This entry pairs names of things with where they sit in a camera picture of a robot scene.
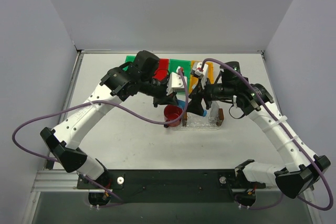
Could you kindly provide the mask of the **red mug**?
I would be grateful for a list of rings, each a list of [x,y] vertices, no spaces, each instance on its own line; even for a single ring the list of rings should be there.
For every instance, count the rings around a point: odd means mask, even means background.
[[[173,121],[177,119],[182,114],[182,112],[183,110],[179,106],[167,105],[163,111],[165,121]],[[170,124],[165,124],[164,127],[165,128],[177,127],[180,125],[180,123],[181,123],[181,119],[179,119],[176,122],[170,123]]]

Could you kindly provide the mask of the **clear holder with wooden ends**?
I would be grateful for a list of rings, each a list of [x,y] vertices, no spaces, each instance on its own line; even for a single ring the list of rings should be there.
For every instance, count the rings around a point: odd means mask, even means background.
[[[210,109],[205,116],[186,113],[182,118],[182,129],[215,130],[222,126],[224,119],[224,111],[222,108]]]

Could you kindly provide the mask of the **blue toothbrush case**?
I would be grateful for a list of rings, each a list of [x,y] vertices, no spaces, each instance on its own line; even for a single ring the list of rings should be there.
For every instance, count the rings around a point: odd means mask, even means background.
[[[198,113],[196,109],[187,109],[186,110],[188,113],[193,113],[193,114],[196,114],[196,115],[199,115],[199,116],[202,116],[202,117],[205,117],[207,115],[207,111],[206,110],[202,110],[201,113]]]

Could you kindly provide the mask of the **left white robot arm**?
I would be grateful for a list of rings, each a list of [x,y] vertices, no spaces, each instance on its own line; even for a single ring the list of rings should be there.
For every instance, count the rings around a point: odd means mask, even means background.
[[[108,70],[74,114],[53,128],[42,129],[41,138],[66,172],[88,176],[96,188],[105,186],[109,180],[107,169],[80,149],[89,131],[112,109],[123,108],[121,103],[137,93],[152,97],[154,106],[178,104],[176,94],[187,90],[184,67],[166,72],[160,80],[155,77],[160,72],[160,61],[149,51],[139,51],[133,61]]]

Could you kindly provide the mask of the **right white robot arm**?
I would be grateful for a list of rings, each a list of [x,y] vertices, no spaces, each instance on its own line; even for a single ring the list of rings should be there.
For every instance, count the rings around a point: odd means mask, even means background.
[[[188,112],[202,115],[202,103],[206,109],[214,101],[230,103],[259,126],[283,161],[278,166],[249,159],[236,167],[239,180],[276,186],[284,195],[295,199],[321,178],[331,165],[330,160],[325,155],[317,155],[300,139],[264,86],[250,84],[240,74],[237,61],[220,66],[221,83],[212,84],[207,72],[205,63],[197,62],[192,67],[191,74],[198,82],[189,95]]]

